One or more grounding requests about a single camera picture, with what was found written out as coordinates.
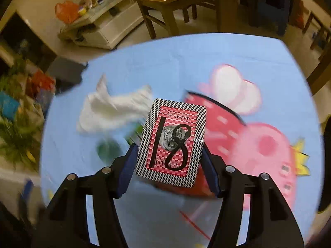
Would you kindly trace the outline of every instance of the tile floor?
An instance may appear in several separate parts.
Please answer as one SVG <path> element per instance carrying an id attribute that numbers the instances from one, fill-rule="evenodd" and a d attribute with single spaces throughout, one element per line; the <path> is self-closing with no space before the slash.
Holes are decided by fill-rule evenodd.
<path id="1" fill-rule="evenodd" d="M 264 23 L 261 27 L 250 27 L 248 25 L 248 13 L 245 7 L 240 7 L 240 19 L 238 25 L 238 33 L 241 34 L 252 34 L 259 36 L 267 36 L 281 39 L 289 48 L 289 51 L 294 56 L 298 65 L 302 69 L 302 73 L 305 77 L 314 70 L 316 65 L 319 63 L 318 57 L 321 54 L 320 49 L 310 50 L 310 45 L 312 43 L 312 33 L 317 31 L 317 27 L 311 25 L 305 35 L 302 35 L 302 31 L 296 27 L 288 25 L 287 31 L 283 37 L 280 37 L 276 34 L 276 29 L 269 24 Z M 151 14 L 159 19 L 162 19 L 162 16 L 157 11 L 152 11 Z M 194 33 L 210 33 L 216 32 L 216 15 L 215 11 L 198 6 L 198 18 L 196 20 L 192 19 L 191 12 L 190 22 L 184 23 L 183 16 L 180 10 L 175 11 L 175 18 L 178 23 L 179 30 L 181 34 L 194 34 Z M 165 29 L 154 24 L 157 38 L 164 38 L 168 36 L 168 33 Z M 123 48 L 129 45 L 138 44 L 151 40 L 147 31 L 147 28 L 144 23 L 140 24 L 135 30 L 128 34 L 117 46 L 117 48 Z M 61 53 L 62 56 L 73 59 L 77 62 L 86 62 L 88 60 L 97 58 L 99 56 L 110 53 L 109 50 L 88 48 L 88 47 L 77 47 L 73 43 L 68 43 L 68 45 L 63 49 Z M 318 93 L 314 95 L 314 101 L 316 103 L 316 108 L 320 121 L 322 122 L 326 115 L 331 113 L 331 87 L 329 84 L 326 84 Z M 17 186 L 11 183 L 3 183 L 1 181 L 0 187 L 6 187 L 4 193 L 0 193 L 0 200 L 8 206 L 8 208 L 16 213 L 16 195 L 17 191 L 21 189 L 21 186 Z M 34 210 L 32 211 L 32 216 L 35 213 L 35 207 L 38 202 L 41 202 L 41 195 L 39 189 L 33 193 L 32 204 Z M 312 232 L 319 232 L 324 224 L 327 222 L 327 219 L 331 215 L 331 208 L 321 215 L 317 215 L 313 226 Z"/>

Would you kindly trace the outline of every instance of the green object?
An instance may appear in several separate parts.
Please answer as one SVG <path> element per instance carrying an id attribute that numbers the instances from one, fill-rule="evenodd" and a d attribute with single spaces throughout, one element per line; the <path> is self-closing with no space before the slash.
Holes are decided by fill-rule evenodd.
<path id="1" fill-rule="evenodd" d="M 20 83 L 13 76 L 3 75 L 0 77 L 0 91 L 5 92 L 15 100 L 23 98 L 23 90 Z"/>
<path id="2" fill-rule="evenodd" d="M 133 132 L 130 133 L 130 135 L 128 135 L 127 137 L 125 137 L 125 140 L 129 145 L 135 143 L 138 146 L 140 146 L 141 134 L 143 132 L 143 128 L 144 128 L 143 125 L 138 123 L 136 128 L 133 130 Z"/>
<path id="3" fill-rule="evenodd" d="M 29 117 L 23 111 L 17 113 L 14 121 L 0 119 L 0 155 L 11 162 L 14 167 L 17 163 L 24 163 L 30 169 L 38 170 L 40 143 L 34 135 L 40 131 L 39 126 L 30 123 Z"/>
<path id="4" fill-rule="evenodd" d="M 26 60 L 22 57 L 22 55 L 17 55 L 13 66 L 10 68 L 8 75 L 13 76 L 19 73 L 25 74 L 26 68 Z"/>
<path id="5" fill-rule="evenodd" d="M 111 165 L 115 158 L 122 155 L 120 145 L 113 139 L 101 141 L 97 147 L 97 153 L 100 159 L 107 165 Z"/>

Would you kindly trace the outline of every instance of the orange plastic bag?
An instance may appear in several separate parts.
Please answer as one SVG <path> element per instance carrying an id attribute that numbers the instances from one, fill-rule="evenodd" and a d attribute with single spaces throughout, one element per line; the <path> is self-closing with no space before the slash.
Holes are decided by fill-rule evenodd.
<path id="1" fill-rule="evenodd" d="M 72 1 L 65 1 L 64 3 L 55 6 L 56 17 L 65 24 L 73 23 L 79 18 L 78 10 L 79 5 Z"/>

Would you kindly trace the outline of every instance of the wall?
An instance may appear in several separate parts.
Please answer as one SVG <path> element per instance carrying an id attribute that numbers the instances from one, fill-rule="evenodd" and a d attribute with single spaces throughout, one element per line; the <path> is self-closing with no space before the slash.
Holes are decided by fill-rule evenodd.
<path id="1" fill-rule="evenodd" d="M 0 20 L 0 31 L 17 11 L 32 31 L 56 54 L 64 43 L 57 37 L 64 25 L 55 16 L 55 5 L 65 0 L 13 0 Z"/>

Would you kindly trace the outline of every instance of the white tissue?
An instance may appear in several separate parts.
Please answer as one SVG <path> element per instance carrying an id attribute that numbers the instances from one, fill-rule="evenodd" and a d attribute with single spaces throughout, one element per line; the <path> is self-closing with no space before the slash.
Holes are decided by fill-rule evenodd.
<path id="1" fill-rule="evenodd" d="M 102 75 L 97 92 L 84 101 L 77 122 L 79 132 L 107 131 L 119 128 L 129 121 L 147 117 L 152 106 L 152 91 L 149 86 L 126 95 L 112 97 L 107 91 L 106 77 Z"/>

